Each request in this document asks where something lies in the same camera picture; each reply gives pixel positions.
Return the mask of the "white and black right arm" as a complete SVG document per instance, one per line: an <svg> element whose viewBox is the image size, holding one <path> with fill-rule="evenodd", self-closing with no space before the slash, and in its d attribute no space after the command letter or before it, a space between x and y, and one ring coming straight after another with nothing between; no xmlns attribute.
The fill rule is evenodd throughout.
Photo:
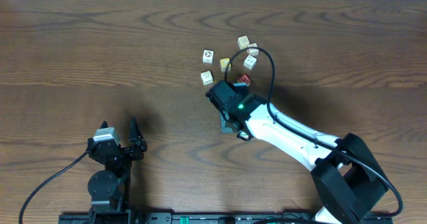
<svg viewBox="0 0 427 224"><path fill-rule="evenodd" d="M365 142L321 133L281 113L257 95L221 95L213 101L239 134L277 147L312 176L323 207L318 223L363 223L391 184Z"/></svg>

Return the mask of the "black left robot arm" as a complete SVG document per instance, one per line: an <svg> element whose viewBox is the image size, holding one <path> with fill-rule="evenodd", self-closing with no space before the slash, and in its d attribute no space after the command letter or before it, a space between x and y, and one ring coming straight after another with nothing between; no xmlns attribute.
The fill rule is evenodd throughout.
<svg viewBox="0 0 427 224"><path fill-rule="evenodd" d="M122 147L119 135L105 121L87 140L89 158L104 166L104 170L92 175L87 186L91 208L96 213L118 213L129 206L132 162L142 160L147 151L136 118L130 121L128 141L131 146Z"/></svg>

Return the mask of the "red block letter M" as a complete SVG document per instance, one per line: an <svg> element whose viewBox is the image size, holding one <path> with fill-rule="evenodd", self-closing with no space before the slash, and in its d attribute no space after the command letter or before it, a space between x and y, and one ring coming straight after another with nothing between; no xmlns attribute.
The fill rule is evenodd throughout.
<svg viewBox="0 0 427 224"><path fill-rule="evenodd" d="M247 86L250 86L252 80L247 74L240 75L238 77L238 83L245 83Z"/></svg>

